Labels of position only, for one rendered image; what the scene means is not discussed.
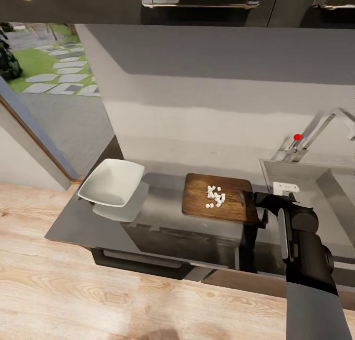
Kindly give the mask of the cutting board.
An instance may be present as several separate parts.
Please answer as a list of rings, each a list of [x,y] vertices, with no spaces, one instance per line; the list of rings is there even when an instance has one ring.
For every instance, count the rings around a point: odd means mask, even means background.
[[[209,187],[214,188],[214,194],[225,195],[219,206],[215,196],[209,196]],[[248,208],[242,205],[240,191],[246,194]],[[250,201],[248,192],[253,193],[249,180],[187,173],[181,210],[195,216],[255,224],[258,221],[257,206]],[[213,208],[207,208],[207,204],[213,204]]]

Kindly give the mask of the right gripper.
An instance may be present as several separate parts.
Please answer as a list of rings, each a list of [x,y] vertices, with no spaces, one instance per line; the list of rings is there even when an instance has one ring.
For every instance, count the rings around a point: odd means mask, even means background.
[[[290,198],[286,195],[280,196],[280,195],[269,194],[266,192],[255,192],[255,193],[248,192],[248,196],[250,201],[254,201],[255,206],[267,208],[271,212],[273,212],[272,206],[274,202],[276,202],[277,200],[279,199],[290,200]]]

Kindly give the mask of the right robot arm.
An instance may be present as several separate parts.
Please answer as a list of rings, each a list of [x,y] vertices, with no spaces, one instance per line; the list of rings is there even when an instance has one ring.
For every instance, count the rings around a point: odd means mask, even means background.
[[[273,182],[270,189],[248,196],[255,206],[278,217],[287,265],[286,340],[353,340],[331,276],[332,253],[315,234],[317,214],[313,207],[283,195],[283,191],[299,192],[296,184]]]

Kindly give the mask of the bowl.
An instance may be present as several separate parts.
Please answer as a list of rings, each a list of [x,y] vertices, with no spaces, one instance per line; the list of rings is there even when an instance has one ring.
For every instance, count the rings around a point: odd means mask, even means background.
[[[89,201],[124,207],[134,196],[144,166],[119,159],[105,159],[88,177],[78,195]]]

